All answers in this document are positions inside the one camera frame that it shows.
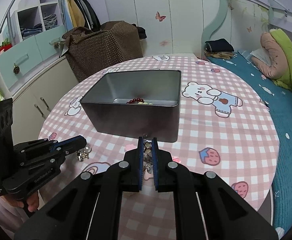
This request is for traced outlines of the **left hand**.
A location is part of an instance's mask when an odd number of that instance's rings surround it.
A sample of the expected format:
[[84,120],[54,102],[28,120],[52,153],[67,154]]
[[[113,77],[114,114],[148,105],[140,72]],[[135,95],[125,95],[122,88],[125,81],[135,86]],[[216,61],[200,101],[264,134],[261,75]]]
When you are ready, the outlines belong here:
[[[1,196],[3,200],[5,200],[9,205],[13,207],[23,208],[25,205],[21,201],[15,200],[11,195],[7,194],[5,196]],[[26,203],[28,205],[29,212],[35,212],[39,207],[39,195],[38,191],[34,192],[31,196],[26,199]]]

